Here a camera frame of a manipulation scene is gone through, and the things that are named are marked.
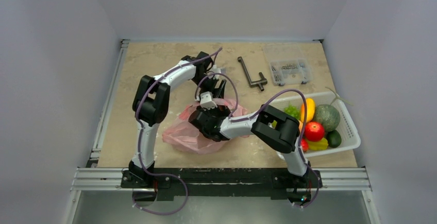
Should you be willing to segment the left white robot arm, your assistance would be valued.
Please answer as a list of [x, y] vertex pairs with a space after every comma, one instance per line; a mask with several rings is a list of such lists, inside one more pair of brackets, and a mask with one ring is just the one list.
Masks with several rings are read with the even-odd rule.
[[213, 98], [224, 97], [226, 81], [207, 75], [217, 71], [217, 55], [217, 52], [209, 55], [203, 51], [196, 57], [186, 55], [164, 73], [141, 78], [132, 103], [138, 124], [137, 150], [128, 165], [133, 182], [140, 187], [148, 187], [154, 180], [156, 135], [160, 123], [167, 116], [171, 91], [191, 80], [200, 86], [200, 93], [209, 92]]

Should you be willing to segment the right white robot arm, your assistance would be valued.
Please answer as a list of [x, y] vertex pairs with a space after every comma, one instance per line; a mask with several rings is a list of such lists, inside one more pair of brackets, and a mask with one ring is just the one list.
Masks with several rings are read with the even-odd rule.
[[310, 165], [301, 146], [299, 121], [273, 106], [265, 105], [258, 112], [238, 117], [228, 117], [220, 108], [199, 107], [188, 121], [204, 137], [215, 142], [254, 135], [282, 154], [293, 185], [302, 186], [309, 181]]

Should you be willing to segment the pink plastic bag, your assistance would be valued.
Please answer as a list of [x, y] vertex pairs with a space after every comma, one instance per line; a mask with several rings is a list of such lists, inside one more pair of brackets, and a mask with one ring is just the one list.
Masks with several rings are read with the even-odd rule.
[[216, 142], [204, 137], [204, 135], [188, 121], [189, 116], [199, 106], [200, 104], [197, 102], [186, 106], [173, 124], [163, 131], [163, 142], [184, 152], [209, 154], [219, 151], [227, 141]]

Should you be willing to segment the red fake apple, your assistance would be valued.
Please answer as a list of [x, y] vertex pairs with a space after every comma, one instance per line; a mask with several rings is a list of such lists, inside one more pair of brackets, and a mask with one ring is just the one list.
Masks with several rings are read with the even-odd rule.
[[318, 142], [325, 135], [325, 129], [318, 122], [309, 122], [305, 125], [304, 136], [307, 141]]

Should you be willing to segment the orange yellow fake papaya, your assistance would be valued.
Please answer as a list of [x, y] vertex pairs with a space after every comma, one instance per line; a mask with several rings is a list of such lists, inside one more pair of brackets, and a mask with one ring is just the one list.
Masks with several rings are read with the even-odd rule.
[[315, 101], [312, 98], [306, 98], [306, 104], [301, 105], [299, 120], [304, 122], [304, 118], [306, 117], [306, 122], [311, 122], [314, 118], [315, 109]]

